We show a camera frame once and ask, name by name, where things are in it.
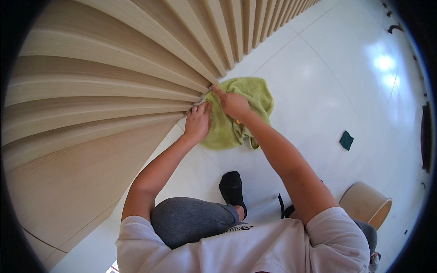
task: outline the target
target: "sponge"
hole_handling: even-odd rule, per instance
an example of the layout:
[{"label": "sponge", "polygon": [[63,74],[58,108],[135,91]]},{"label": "sponge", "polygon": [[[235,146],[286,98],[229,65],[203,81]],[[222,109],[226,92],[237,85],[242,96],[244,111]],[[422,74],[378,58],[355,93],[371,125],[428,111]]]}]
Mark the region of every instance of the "sponge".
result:
[{"label": "sponge", "polygon": [[345,148],[346,150],[350,150],[350,146],[352,145],[352,142],[354,141],[354,138],[350,136],[350,134],[347,131],[344,131],[343,135],[340,139],[340,144]]}]

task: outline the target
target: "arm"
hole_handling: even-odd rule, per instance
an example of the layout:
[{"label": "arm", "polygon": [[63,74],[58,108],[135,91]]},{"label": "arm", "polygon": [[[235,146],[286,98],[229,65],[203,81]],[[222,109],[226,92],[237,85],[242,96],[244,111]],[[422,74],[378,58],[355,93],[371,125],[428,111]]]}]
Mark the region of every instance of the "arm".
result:
[{"label": "arm", "polygon": [[131,215],[138,215],[150,221],[150,212],[155,207],[156,196],[184,156],[208,134],[212,122],[209,120],[211,108],[212,103],[208,102],[198,107],[194,106],[187,115],[184,134],[135,178],[126,197],[121,221]]},{"label": "arm", "polygon": [[305,225],[325,209],[339,206],[296,147],[251,111],[244,96],[225,93],[215,86],[213,90],[221,98],[223,111],[240,120],[261,146],[267,160],[284,182],[299,219]]}]

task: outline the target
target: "white t-shirt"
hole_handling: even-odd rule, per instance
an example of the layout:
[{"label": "white t-shirt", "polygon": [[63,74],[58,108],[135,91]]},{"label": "white t-shirt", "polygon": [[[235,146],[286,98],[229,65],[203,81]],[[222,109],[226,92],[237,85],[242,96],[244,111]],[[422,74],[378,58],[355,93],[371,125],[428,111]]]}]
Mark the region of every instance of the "white t-shirt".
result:
[{"label": "white t-shirt", "polygon": [[121,273],[348,272],[367,273],[370,250],[360,228],[340,207],[300,220],[229,229],[171,250],[140,216],[126,217],[116,242]]}]

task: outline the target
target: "wooden slat wall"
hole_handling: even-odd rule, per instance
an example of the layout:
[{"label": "wooden slat wall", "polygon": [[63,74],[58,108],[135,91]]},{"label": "wooden slat wall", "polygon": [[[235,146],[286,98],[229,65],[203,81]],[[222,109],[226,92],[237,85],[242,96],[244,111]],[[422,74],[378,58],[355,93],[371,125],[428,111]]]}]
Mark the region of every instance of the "wooden slat wall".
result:
[{"label": "wooden slat wall", "polygon": [[318,0],[54,0],[20,51],[3,164],[53,267],[113,211],[208,86]]}]

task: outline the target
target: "black sock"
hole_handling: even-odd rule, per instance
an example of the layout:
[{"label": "black sock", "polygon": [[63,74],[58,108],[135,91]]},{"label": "black sock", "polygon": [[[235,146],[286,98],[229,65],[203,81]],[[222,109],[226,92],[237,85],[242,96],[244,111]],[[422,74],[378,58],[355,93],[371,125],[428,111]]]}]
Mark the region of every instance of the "black sock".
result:
[{"label": "black sock", "polygon": [[243,207],[244,218],[246,218],[247,209],[243,202],[243,184],[241,183],[240,174],[237,171],[226,173],[223,175],[218,188],[226,204]]},{"label": "black sock", "polygon": [[289,206],[285,211],[284,211],[284,216],[286,218],[290,217],[290,215],[295,211],[295,207],[293,205]]}]

